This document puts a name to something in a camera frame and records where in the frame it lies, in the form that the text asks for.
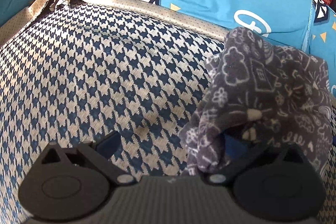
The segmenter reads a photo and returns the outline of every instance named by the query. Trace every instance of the gray towel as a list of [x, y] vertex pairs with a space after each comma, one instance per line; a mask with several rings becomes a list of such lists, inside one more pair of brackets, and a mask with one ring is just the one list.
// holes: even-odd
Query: gray towel
[[231, 30], [224, 51], [205, 61], [211, 84], [179, 132], [187, 171], [215, 173], [229, 164], [222, 133], [280, 147], [297, 143], [321, 175], [332, 144], [327, 63], [250, 31]]

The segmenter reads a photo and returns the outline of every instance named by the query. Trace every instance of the metal bolt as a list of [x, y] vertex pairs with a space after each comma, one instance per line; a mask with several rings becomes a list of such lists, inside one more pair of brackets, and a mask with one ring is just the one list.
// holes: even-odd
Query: metal bolt
[[226, 176], [221, 175], [221, 174], [214, 174], [209, 177], [209, 181], [212, 183], [223, 183], [226, 180]]
[[123, 183], [123, 184], [131, 183], [131, 182], [134, 181], [134, 177], [132, 175], [127, 175], [127, 174], [125, 174], [125, 175], [119, 175], [117, 177], [117, 181], [119, 183]]

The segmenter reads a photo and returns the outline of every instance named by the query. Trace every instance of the houndstooth upholstery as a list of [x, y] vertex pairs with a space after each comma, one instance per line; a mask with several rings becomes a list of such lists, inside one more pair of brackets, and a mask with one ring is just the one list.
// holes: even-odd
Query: houndstooth upholstery
[[[114, 164], [137, 178], [178, 174], [186, 155], [177, 132], [208, 87], [203, 60], [222, 49], [151, 17], [89, 4], [45, 15], [19, 33], [0, 49], [1, 223], [25, 219], [18, 186], [50, 141], [73, 146], [115, 129], [122, 147]], [[335, 152], [325, 178], [326, 222]]]

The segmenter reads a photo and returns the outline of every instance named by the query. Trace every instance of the beige fabric edge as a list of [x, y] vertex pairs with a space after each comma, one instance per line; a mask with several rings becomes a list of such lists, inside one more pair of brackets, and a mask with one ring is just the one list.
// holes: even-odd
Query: beige fabric edge
[[69, 6], [70, 0], [35, 0], [29, 7], [23, 8], [2, 27], [0, 27], [0, 47], [12, 37], [26, 29], [42, 11], [48, 6], [50, 10], [57, 9], [60, 5]]
[[160, 19], [165, 22], [169, 22], [175, 25], [179, 25], [186, 29], [201, 33], [208, 37], [224, 41], [228, 29], [213, 23], [188, 16], [179, 12], [175, 12], [168, 8], [158, 6], [155, 4], [147, 3], [142, 0], [82, 0], [86, 3], [111, 6], [125, 10], [132, 10], [135, 12], [143, 13]]

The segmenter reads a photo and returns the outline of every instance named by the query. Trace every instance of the gray blanket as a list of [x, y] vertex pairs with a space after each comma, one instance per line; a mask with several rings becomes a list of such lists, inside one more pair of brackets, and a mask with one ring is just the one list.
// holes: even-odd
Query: gray blanket
[[239, 27], [223, 52], [205, 61], [211, 84], [179, 132], [187, 171], [214, 173], [230, 163], [223, 132], [274, 146], [297, 143], [321, 175], [332, 143], [328, 66], [292, 47], [273, 46]]

